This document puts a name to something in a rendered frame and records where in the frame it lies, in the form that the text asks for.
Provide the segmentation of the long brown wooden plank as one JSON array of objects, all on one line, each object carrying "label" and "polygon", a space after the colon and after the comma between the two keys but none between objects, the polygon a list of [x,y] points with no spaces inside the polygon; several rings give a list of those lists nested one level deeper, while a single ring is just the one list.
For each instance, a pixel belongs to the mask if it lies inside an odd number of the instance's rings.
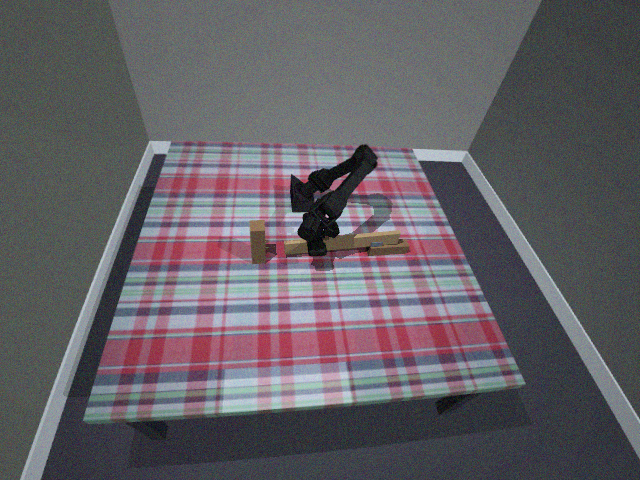
[{"label": "long brown wooden plank", "polygon": [[[322,238],[328,250],[369,247],[372,242],[383,242],[382,245],[398,244],[401,232],[385,231],[352,235],[341,235]],[[304,239],[286,240],[284,241],[284,251],[286,254],[307,253],[308,246]]]}]

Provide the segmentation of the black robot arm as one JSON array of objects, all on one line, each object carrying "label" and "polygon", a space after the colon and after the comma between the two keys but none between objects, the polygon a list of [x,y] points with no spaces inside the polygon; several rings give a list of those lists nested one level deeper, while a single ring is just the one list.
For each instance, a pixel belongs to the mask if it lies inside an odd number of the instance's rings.
[{"label": "black robot arm", "polygon": [[[298,235],[306,240],[314,239],[319,227],[323,228],[323,235],[335,238],[339,233],[336,220],[341,216],[347,205],[347,199],[362,180],[378,166],[378,156],[365,144],[358,147],[352,157],[331,169],[313,171],[304,185],[300,183],[299,192],[309,201],[316,191],[320,193],[330,189],[334,180],[351,172],[335,191],[328,192],[321,199],[317,199],[309,208],[309,214],[304,218],[297,230]],[[325,215],[329,217],[326,218]]]}]

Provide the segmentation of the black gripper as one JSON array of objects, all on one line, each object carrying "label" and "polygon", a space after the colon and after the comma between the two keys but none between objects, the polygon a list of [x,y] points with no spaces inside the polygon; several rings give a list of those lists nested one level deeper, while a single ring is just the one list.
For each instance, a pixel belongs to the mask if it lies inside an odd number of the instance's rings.
[{"label": "black gripper", "polygon": [[[309,213],[303,214],[303,220]],[[314,237],[311,241],[306,241],[308,246],[308,254],[309,256],[325,256],[327,254],[326,244],[323,242],[323,239],[320,237],[323,234],[323,228],[325,225],[321,225]]]}]

